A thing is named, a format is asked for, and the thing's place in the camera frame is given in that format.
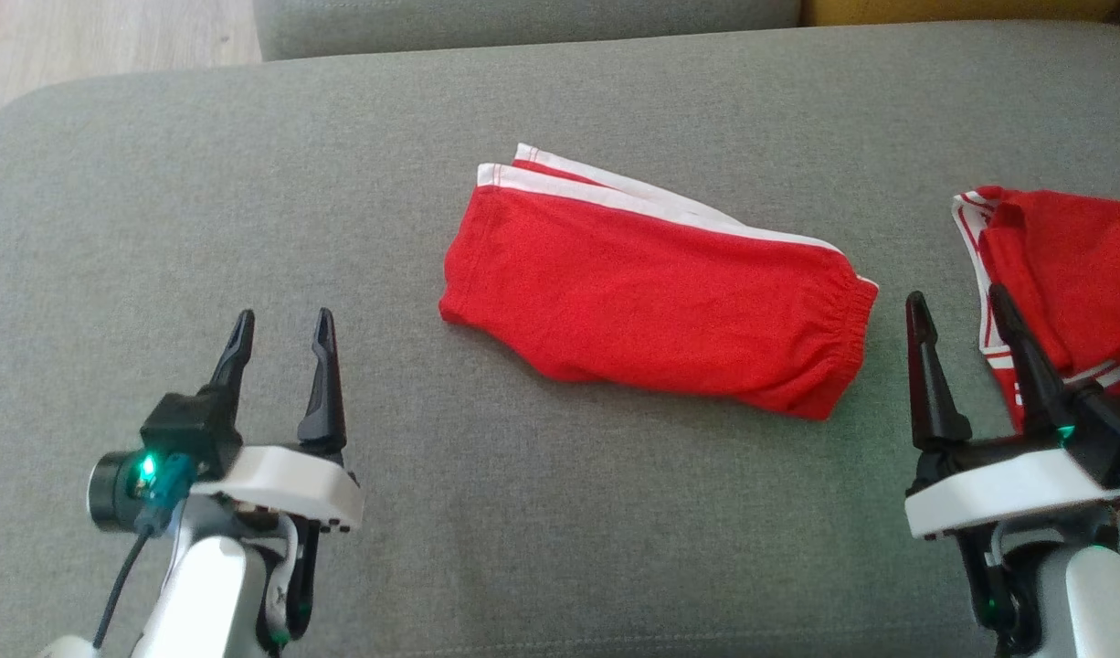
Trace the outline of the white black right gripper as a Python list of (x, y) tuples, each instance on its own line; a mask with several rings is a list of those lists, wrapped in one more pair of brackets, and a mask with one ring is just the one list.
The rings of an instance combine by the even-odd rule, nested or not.
[(995, 325), (1010, 350), (1028, 438), (972, 442), (937, 355), (935, 320), (920, 291), (905, 301), (911, 434), (920, 450), (905, 496), (911, 536), (928, 538), (1086, 505), (1119, 504), (1120, 474), (1073, 448), (1081, 433), (1068, 388), (1002, 284), (989, 288)]

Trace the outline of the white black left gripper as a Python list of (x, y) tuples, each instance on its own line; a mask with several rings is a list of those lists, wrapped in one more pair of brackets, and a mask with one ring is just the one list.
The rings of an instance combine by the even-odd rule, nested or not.
[[(220, 396), (231, 405), (241, 398), (244, 370), (254, 349), (256, 316), (237, 314), (202, 396)], [(297, 429), (304, 452), (343, 452), (347, 444), (337, 333), (332, 311), (321, 307), (312, 335), (315, 372), (308, 408)], [(360, 527), (364, 494), (337, 462), (289, 446), (243, 446), (217, 482), (197, 482), (192, 495), (222, 494), (231, 500), (288, 513), (323, 527)]]

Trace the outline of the red shirt with white cuffs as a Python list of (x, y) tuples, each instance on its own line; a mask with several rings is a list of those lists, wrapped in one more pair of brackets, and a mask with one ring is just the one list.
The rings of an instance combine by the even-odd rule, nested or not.
[(1023, 396), (993, 284), (1007, 288), (1062, 379), (1093, 379), (1120, 397), (1120, 201), (988, 185), (954, 196), (951, 217), (976, 272), (978, 349), (1012, 425), (1021, 427)]

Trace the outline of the red shorts with white stripes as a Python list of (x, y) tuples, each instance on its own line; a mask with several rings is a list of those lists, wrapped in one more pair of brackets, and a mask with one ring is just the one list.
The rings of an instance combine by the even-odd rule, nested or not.
[(861, 370), (879, 292), (824, 239), (528, 144), (477, 167), (444, 275), (444, 321), (544, 377), (810, 420)]

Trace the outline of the large grey fabric ottoman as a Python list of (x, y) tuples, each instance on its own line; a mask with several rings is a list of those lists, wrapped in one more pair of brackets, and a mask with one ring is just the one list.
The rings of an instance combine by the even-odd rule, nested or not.
[[(484, 162), (528, 143), (834, 243), (881, 286), (834, 419), (539, 377), (440, 321)], [(292, 658), (990, 658), (911, 537), (905, 297), (1009, 430), (951, 220), (978, 185), (1120, 199), (1120, 28), (962, 22), (297, 59), (0, 110), (0, 658), (92, 634), (132, 538), (97, 458), (256, 312), (239, 427), (293, 439), (332, 309), (361, 528)]]

